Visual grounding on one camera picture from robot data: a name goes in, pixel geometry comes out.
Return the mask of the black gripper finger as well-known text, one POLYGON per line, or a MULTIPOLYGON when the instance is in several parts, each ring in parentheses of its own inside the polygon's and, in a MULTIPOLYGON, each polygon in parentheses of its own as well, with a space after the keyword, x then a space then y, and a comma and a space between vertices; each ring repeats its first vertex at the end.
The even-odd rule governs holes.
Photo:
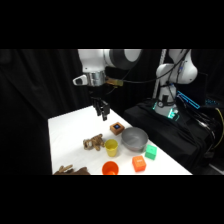
POLYGON ((107 120, 107 116, 108 116, 109 113, 110 113, 110 106, 109 105, 104 105, 103 110, 102 110, 103 121, 107 120))
POLYGON ((99 101, 95 101, 94 108, 96 109, 97 116, 100 116, 102 114, 101 106, 99 101))

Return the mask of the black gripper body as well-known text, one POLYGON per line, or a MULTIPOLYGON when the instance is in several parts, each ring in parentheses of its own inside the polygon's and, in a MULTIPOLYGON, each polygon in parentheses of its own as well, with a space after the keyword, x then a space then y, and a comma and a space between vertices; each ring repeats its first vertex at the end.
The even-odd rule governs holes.
POLYGON ((89 94, 95 109, 109 108, 109 103, 106 100, 107 90, 105 85, 90 87, 89 94))

